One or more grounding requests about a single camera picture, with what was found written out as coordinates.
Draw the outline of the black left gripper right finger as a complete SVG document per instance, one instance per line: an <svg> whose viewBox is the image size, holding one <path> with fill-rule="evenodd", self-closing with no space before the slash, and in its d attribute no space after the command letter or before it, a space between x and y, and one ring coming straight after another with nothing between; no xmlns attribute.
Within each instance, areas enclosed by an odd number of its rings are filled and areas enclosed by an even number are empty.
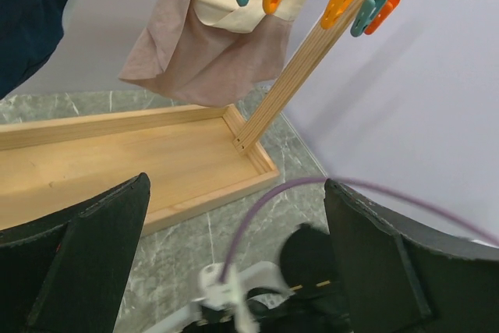
<svg viewBox="0 0 499 333"><path fill-rule="evenodd" d="M324 205L355 332L496 332L498 250L357 197Z"/></svg>

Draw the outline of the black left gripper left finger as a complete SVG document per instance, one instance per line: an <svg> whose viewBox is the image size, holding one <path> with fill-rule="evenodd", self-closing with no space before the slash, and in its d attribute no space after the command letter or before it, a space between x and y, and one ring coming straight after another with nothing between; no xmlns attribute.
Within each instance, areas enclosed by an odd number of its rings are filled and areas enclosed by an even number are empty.
<svg viewBox="0 0 499 333"><path fill-rule="evenodd" d="M111 332L150 201L145 173L1 231L3 332Z"/></svg>

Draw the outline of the pink beige underwear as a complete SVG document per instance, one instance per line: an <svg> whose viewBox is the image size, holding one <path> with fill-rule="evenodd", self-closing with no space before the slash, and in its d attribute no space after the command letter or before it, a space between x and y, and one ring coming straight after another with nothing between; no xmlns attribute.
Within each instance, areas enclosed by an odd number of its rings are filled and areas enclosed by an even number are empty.
<svg viewBox="0 0 499 333"><path fill-rule="evenodd" d="M285 66L292 24L307 0L157 0L119 79L156 94L224 107Z"/></svg>

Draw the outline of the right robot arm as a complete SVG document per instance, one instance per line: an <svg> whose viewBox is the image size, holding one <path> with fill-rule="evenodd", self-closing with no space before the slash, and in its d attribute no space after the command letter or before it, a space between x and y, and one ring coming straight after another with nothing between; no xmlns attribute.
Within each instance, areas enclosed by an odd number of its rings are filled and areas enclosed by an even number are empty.
<svg viewBox="0 0 499 333"><path fill-rule="evenodd" d="M315 182L327 228L303 223L285 240L279 285L243 286L234 256L254 216ZM498 239L371 182L294 179L249 209L225 260L199 273L198 293L187 332L495 332Z"/></svg>

